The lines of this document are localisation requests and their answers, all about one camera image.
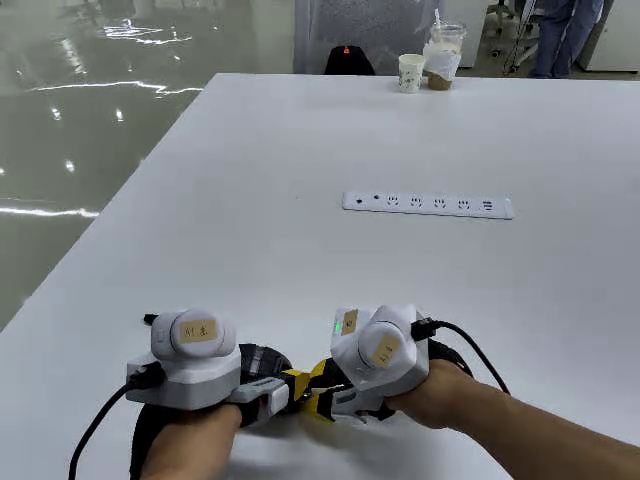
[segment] black cable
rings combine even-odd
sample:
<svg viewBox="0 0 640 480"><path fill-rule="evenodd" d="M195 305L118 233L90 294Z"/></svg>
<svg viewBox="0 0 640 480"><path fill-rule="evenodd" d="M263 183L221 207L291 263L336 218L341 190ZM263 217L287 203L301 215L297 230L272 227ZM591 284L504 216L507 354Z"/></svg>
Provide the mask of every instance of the black cable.
<svg viewBox="0 0 640 480"><path fill-rule="evenodd" d="M91 436L95 433L100 422L104 420L104 417L109 413L109 410L120 400L127 392L131 390L146 390L148 388L157 387L166 380L167 376L164 372L160 362L153 362L148 365L143 365L137 372L133 373L126 384L120 387L109 400L105 402L98 414L95 416L87 430L82 435L82 438L78 442L76 449L73 452L71 461L69 462L69 480L75 480L76 471L78 470L78 460L84 447Z"/></svg>
<svg viewBox="0 0 640 480"><path fill-rule="evenodd" d="M500 388L502 389L502 391L506 394L511 395L511 392L507 388L507 385L504 383L504 380L502 380L502 377L497 372L497 370L493 367L493 365L491 364L487 356L483 353L483 351L480 349L478 344L473 340L473 338L471 338L471 336L467 332L462 330L457 325L454 325L453 323L449 323L449 322L443 322L440 320L432 320L431 318L425 318L422 320L418 320L411 325L411 336L416 342L419 342L421 340L424 340L425 338L429 338L435 335L435 331L438 328L448 328L449 330L453 330L462 338L464 338L467 341L467 343L471 345L471 348L473 348L473 350L476 352L478 357L480 357L480 360L482 360L482 363L484 363L485 367L487 367L487 369L491 372L491 375L493 375L493 378L496 379L496 382L498 382L498 385L500 385Z"/></svg>

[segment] forearm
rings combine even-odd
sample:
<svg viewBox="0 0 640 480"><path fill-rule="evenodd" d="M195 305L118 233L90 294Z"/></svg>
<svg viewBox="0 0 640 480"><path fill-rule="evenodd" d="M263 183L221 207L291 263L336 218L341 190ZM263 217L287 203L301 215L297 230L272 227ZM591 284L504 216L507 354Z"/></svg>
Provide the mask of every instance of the forearm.
<svg viewBox="0 0 640 480"><path fill-rule="evenodd" d="M143 467L142 480L209 480L225 470L242 416L224 405L209 413L193 412L156 437Z"/></svg>
<svg viewBox="0 0 640 480"><path fill-rule="evenodd" d="M476 440L517 480L640 478L639 448L489 386L465 384L453 411L451 426Z"/></svg>

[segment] plastic cup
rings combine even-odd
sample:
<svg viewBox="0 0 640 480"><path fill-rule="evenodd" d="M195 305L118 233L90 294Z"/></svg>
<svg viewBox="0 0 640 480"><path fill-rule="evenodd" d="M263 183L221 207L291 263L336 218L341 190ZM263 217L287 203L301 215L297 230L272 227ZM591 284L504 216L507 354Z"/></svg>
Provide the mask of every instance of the plastic cup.
<svg viewBox="0 0 640 480"><path fill-rule="evenodd" d="M466 35L467 27L462 23L442 22L431 27L428 44L431 56L427 65L427 87L431 90L451 88Z"/></svg>
<svg viewBox="0 0 640 480"><path fill-rule="evenodd" d="M462 23L442 22L431 27L431 43L453 53L462 51L462 42L466 35L467 27Z"/></svg>
<svg viewBox="0 0 640 480"><path fill-rule="evenodd" d="M424 56L406 53L398 57L398 85L403 93L416 93L422 83Z"/></svg>

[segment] power strip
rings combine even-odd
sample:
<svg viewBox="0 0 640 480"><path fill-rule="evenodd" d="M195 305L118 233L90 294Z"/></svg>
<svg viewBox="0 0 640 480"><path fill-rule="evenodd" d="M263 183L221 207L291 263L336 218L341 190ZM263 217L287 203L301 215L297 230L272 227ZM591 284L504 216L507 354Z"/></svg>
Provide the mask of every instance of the power strip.
<svg viewBox="0 0 640 480"><path fill-rule="evenodd" d="M342 208L367 212L417 213L511 220L511 200L465 195L425 195L418 193L346 192Z"/></svg>

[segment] handwritten label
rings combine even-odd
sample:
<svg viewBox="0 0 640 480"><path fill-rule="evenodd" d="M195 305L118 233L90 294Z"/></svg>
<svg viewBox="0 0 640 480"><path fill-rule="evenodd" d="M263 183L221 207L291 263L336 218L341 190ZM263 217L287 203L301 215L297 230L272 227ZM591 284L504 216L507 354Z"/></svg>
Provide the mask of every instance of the handwritten label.
<svg viewBox="0 0 640 480"><path fill-rule="evenodd" d="M398 337L385 333L378 343L378 348L373 352L373 363L380 368L387 368L399 346L400 339Z"/></svg>
<svg viewBox="0 0 640 480"><path fill-rule="evenodd" d="M180 324L180 343L208 342L217 336L215 320L191 320Z"/></svg>
<svg viewBox="0 0 640 480"><path fill-rule="evenodd" d="M342 336L353 333L356 329L356 321L358 320L358 311L349 310L344 314L344 320L342 320Z"/></svg>

